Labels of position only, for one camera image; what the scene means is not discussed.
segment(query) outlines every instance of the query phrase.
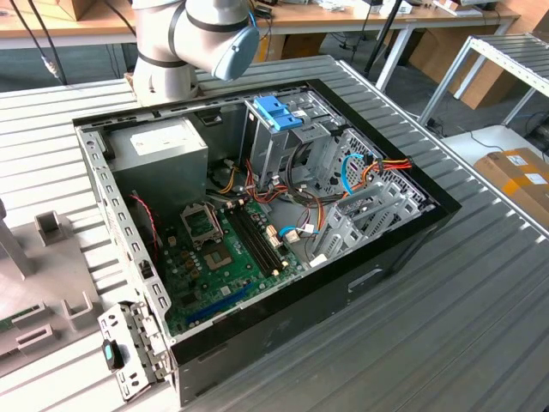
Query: black bezel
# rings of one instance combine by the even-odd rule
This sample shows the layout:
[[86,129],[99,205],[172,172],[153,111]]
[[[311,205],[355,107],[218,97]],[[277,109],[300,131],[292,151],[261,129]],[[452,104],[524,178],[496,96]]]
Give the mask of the black bezel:
[[[221,96],[224,98],[230,98],[231,96],[242,96],[248,91],[253,94],[260,94],[267,92],[282,92],[285,89],[289,90],[292,88],[305,86],[316,92],[320,97],[328,102],[332,108],[341,116],[346,118],[355,129],[367,136],[388,158],[403,159],[406,157],[397,147],[395,147],[388,139],[383,137],[379,131],[377,131],[371,124],[355,112],[342,98],[340,98],[320,80],[314,79],[308,81],[283,83],[283,88],[281,88],[281,86],[282,85],[273,85],[266,88],[250,88],[229,94],[217,95],[217,97],[201,97],[198,99],[189,100],[189,102],[197,103],[206,100],[216,100]],[[105,126],[107,129],[117,129],[121,124],[123,124],[124,127],[126,127],[126,124],[135,125],[136,116],[139,114],[152,113],[155,118],[159,118],[160,110],[176,112],[177,110],[183,110],[182,107],[185,107],[186,104],[188,105],[189,102],[168,103],[164,105],[129,109],[99,116],[79,118],[74,120],[74,125],[84,128],[89,126],[93,129],[100,129]],[[335,260],[331,264],[318,269],[298,282],[294,282],[291,285],[277,291],[277,293],[271,294],[253,305],[232,314],[231,316],[223,319],[222,322],[217,322],[209,326],[206,330],[203,330],[194,336],[190,336],[184,341],[175,344],[172,347],[172,352],[178,364],[182,365],[188,361],[192,361],[196,357],[223,344],[231,337],[236,336],[259,322],[262,322],[266,318],[272,316],[278,311],[281,311],[292,303],[303,299],[306,295],[312,294],[319,288],[344,276],[350,270],[371,261],[373,258],[391,249],[396,244],[400,244],[401,242],[412,238],[419,232],[424,232],[427,229],[434,228],[440,221],[443,221],[450,215],[453,215],[461,207],[461,205],[453,197],[451,197],[444,189],[442,189],[433,179],[427,176],[418,167],[414,167],[410,170],[404,170],[403,172],[417,185],[418,189],[421,189],[433,201],[433,204],[435,205],[434,209],[424,212],[423,215],[413,219],[401,227],[398,227],[397,229],[388,231],[382,237],[372,241],[367,246],[353,251],[343,258]]]

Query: metal shelf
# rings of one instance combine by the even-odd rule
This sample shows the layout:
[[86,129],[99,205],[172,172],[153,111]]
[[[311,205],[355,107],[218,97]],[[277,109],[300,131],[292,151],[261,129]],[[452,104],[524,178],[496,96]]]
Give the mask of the metal shelf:
[[[472,51],[478,52],[483,58],[494,62],[531,87],[504,120],[504,124],[508,124],[513,119],[535,91],[549,97],[549,44],[530,33],[469,36],[427,107],[421,113],[418,120],[420,124],[425,125],[437,110],[454,76],[465,64]],[[472,79],[468,78],[466,83],[469,84],[471,81]]]

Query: wooden table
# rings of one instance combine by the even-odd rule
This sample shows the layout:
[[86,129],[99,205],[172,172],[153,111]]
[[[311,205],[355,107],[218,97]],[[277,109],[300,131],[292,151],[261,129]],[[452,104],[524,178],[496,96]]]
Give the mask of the wooden table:
[[[133,12],[126,0],[111,0],[111,3],[133,24]],[[8,12],[8,15],[0,16],[0,50],[34,47],[13,10],[8,9],[8,4],[8,0],[0,0],[0,11]],[[397,16],[392,28],[401,31],[376,86],[381,90],[385,89],[414,29],[496,25],[498,26],[496,34],[505,34],[519,15],[503,5],[499,7],[498,12],[485,12],[482,16],[473,17],[454,17],[441,9],[435,9],[434,6],[430,9],[414,7],[412,14]],[[41,44],[47,46],[37,20],[32,15],[24,14],[24,16],[29,27],[39,37]],[[352,8],[346,8],[345,11],[328,12],[315,4],[296,5],[284,3],[273,8],[273,17],[273,35],[360,31],[364,23],[364,18],[354,16]],[[380,15],[370,15],[365,30],[380,30],[386,21],[387,19]],[[98,1],[84,15],[82,21],[44,18],[44,22],[54,39],[55,45],[59,46],[135,41],[124,23],[101,1]],[[258,19],[257,23],[263,32],[267,30],[266,21]]]

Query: blue drive bay latch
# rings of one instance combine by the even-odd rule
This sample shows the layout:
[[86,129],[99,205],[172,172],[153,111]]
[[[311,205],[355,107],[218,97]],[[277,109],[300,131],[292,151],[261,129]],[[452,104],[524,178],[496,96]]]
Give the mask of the blue drive bay latch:
[[254,100],[254,104],[277,131],[291,129],[303,124],[302,119],[294,117],[288,110],[288,106],[281,103],[274,96],[259,97]]

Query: sticker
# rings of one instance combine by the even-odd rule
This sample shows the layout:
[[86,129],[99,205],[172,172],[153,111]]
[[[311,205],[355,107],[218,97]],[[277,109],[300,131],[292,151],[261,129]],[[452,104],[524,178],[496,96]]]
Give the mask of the sticker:
[[303,228],[303,231],[305,233],[313,233],[315,231],[315,225],[311,225],[310,223],[307,223]]
[[144,156],[161,150],[184,146],[187,140],[185,139],[186,133],[188,131],[182,124],[176,124],[163,129],[136,133],[130,141],[134,145],[137,154]]
[[507,156],[515,166],[526,166],[528,163],[519,155]]
[[292,112],[292,115],[296,118],[304,118],[307,113],[305,113],[305,111],[303,110],[296,110],[295,112]]
[[526,177],[535,185],[547,185],[546,180],[538,173],[526,173]]

